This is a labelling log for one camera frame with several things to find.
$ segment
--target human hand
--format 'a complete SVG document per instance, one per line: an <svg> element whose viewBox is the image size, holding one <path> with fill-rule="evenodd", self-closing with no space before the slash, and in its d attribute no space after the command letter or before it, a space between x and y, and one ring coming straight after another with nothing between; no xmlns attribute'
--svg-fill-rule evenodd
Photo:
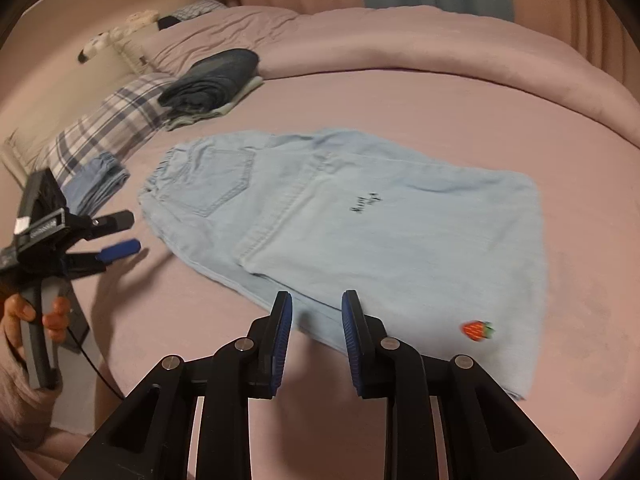
<svg viewBox="0 0 640 480"><path fill-rule="evenodd" d="M51 313L42 316L46 335L55 343L62 343L65 340L70 310L71 304L67 298L56 298L53 301ZM24 359L24 346L20 321L33 321L35 317L36 311L20 294L14 294L4 302L4 333L9 344L22 359Z"/></svg>

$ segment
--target white plush toy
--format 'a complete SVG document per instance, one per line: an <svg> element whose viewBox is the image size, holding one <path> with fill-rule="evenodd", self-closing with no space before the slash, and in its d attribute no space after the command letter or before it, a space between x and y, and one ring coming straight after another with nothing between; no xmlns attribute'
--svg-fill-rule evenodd
<svg viewBox="0 0 640 480"><path fill-rule="evenodd" d="M158 20L158 15L159 13L157 10L142 10L142 12L134 12L132 15L127 17L122 25L117 25L111 30L91 38L82 48L80 54L78 54L78 61L80 63L87 62L110 44L120 41L137 30L156 22Z"/></svg>

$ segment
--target strawberry embroidery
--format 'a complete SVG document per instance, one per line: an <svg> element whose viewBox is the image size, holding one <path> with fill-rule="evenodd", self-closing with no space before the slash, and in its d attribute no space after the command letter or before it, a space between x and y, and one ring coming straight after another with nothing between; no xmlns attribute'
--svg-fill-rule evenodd
<svg viewBox="0 0 640 480"><path fill-rule="evenodd" d="M470 321L460 327L462 333L472 341L482 341L482 339L491 339L495 330L491 327L491 323L485 321Z"/></svg>

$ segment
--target person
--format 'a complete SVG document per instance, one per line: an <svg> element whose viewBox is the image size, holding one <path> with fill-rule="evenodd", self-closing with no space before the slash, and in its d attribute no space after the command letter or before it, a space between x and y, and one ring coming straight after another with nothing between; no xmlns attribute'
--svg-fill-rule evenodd
<svg viewBox="0 0 640 480"><path fill-rule="evenodd" d="M42 317L46 337L56 343L65 340L69 311L67 298L54 300L51 313ZM20 322L34 318L33 307L0 283L0 431L38 480L54 480L86 438L50 430L62 380L55 390L29 386Z"/></svg>

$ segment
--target sleeve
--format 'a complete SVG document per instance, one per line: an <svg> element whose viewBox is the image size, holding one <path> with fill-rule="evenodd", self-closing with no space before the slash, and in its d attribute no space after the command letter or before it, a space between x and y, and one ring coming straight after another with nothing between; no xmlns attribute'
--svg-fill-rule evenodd
<svg viewBox="0 0 640 480"><path fill-rule="evenodd" d="M49 429L53 404L62 391L32 390L24 365L14 356L0 320L0 425L14 446L37 447Z"/></svg>

